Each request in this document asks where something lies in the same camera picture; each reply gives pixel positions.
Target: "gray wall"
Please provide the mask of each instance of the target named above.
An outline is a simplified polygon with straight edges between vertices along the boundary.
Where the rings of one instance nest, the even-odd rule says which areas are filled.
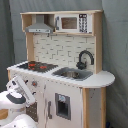
[[[13,37],[8,0],[0,0],[0,92],[6,90],[6,68],[14,64]]]
[[[128,1],[127,0],[10,0],[16,63],[26,60],[21,12],[103,9],[103,70],[116,77],[107,87],[107,121],[114,128],[128,126]]]

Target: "toy stove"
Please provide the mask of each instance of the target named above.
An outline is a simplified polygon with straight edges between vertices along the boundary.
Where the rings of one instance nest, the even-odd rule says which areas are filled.
[[[51,70],[51,69],[53,69],[55,67],[58,67],[58,65],[31,61],[31,62],[22,64],[22,65],[17,66],[17,67],[44,73],[44,72],[47,72],[47,71],[49,71],[49,70]]]

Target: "black faucet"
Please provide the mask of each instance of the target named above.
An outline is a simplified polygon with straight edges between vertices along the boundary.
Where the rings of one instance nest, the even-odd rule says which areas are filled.
[[[82,55],[84,54],[84,53],[86,53],[86,54],[88,54],[89,55],[89,57],[90,57],[90,59],[91,59],[91,65],[94,65],[94,58],[93,58],[93,56],[92,56],[92,54],[89,52],[89,51],[87,51],[87,50],[84,50],[84,51],[82,51],[80,54],[79,54],[79,62],[77,63],[77,67],[78,67],[78,69],[85,69],[86,68],[86,62],[85,62],[85,64],[84,63],[82,63],[81,62],[81,57],[82,57]]]

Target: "backsplash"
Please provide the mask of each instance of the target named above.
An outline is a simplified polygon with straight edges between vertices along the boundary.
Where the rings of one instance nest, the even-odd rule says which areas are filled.
[[[88,50],[94,57],[95,37],[34,34],[33,38],[35,61],[76,67],[81,51]],[[82,62],[85,61],[87,69],[93,70],[90,57],[83,54]]]

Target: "stove hood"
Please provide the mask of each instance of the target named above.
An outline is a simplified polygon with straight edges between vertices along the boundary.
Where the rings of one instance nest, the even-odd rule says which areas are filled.
[[[36,15],[36,23],[26,27],[26,32],[53,33],[54,28],[44,23],[44,15]]]

